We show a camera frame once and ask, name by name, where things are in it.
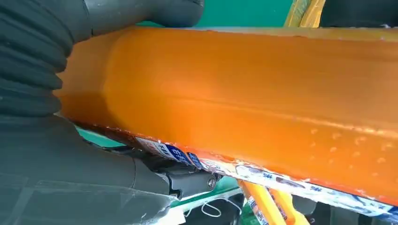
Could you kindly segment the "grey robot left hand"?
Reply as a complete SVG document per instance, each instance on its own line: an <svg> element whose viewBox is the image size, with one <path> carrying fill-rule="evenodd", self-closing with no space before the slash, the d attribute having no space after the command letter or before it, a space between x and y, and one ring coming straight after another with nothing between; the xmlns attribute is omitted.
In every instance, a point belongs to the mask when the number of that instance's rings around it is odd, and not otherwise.
<svg viewBox="0 0 398 225"><path fill-rule="evenodd" d="M398 26L398 1L326 0L319 26L394 28Z"/></svg>

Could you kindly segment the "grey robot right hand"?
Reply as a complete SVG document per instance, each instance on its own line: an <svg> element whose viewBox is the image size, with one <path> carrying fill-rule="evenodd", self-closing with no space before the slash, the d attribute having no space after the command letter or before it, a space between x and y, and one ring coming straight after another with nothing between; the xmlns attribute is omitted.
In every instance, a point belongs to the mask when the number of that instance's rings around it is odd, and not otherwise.
<svg viewBox="0 0 398 225"><path fill-rule="evenodd" d="M140 159L100 150L58 115L54 91L73 46L142 21L192 27L202 0L0 3L0 222L151 225L172 203Z"/></svg>

